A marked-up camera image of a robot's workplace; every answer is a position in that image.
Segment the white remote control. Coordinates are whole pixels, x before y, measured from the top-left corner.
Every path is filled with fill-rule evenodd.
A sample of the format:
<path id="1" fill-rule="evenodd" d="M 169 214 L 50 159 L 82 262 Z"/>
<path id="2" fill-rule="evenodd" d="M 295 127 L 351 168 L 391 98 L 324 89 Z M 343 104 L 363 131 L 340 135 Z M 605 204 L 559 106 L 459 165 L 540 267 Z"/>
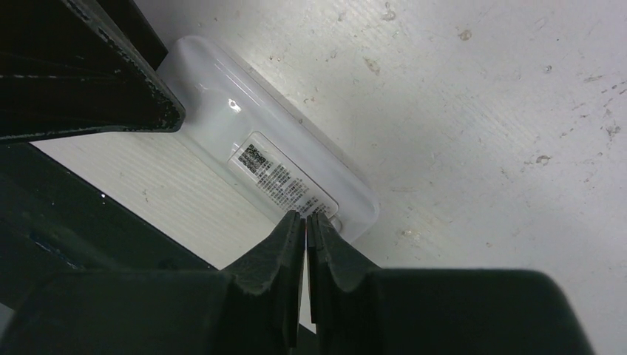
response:
<path id="1" fill-rule="evenodd" d="M 179 142 L 269 220 L 283 216 L 268 216 L 227 166 L 252 132 L 266 136 L 338 203 L 338 212 L 325 216 L 346 241 L 377 221 L 374 191 L 213 41 L 178 39 L 157 72 L 186 111 Z"/>

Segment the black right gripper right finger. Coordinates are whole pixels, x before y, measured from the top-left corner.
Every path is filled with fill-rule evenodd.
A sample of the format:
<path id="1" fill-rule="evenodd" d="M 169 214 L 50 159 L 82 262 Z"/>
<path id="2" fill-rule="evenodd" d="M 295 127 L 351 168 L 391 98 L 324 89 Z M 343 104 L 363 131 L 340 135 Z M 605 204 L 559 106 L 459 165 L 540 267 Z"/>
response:
<path id="1" fill-rule="evenodd" d="M 322 214 L 306 220 L 311 319 L 323 354 L 591 354 L 537 271 L 381 268 Z"/>

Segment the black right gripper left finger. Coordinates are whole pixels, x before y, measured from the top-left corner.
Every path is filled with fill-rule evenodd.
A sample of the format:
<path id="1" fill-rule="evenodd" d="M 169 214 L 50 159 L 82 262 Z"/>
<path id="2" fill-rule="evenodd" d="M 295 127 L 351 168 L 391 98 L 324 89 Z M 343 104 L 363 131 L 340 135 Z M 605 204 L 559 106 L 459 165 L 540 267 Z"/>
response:
<path id="1" fill-rule="evenodd" d="M 221 271 L 54 274 L 25 298 L 3 354 L 289 354 L 296 347 L 305 221 L 288 212 Z"/>

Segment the white battery cover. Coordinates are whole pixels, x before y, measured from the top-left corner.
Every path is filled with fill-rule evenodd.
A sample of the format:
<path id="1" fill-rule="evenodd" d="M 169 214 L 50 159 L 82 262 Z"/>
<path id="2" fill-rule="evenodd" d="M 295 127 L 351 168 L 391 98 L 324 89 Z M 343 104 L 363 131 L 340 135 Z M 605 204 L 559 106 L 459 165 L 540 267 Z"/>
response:
<path id="1" fill-rule="evenodd" d="M 333 217 L 338 203 L 260 132 L 252 132 L 227 163 L 238 184 L 259 200 L 268 216 L 294 210 Z"/>

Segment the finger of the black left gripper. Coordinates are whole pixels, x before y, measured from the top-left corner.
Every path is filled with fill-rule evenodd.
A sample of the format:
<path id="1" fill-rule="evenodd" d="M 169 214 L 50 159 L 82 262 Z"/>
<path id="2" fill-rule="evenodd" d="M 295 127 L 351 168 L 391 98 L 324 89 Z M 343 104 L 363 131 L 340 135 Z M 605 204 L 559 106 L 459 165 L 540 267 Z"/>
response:
<path id="1" fill-rule="evenodd" d="M 166 55 L 133 1 L 3 1 L 1 142 L 178 131 Z"/>

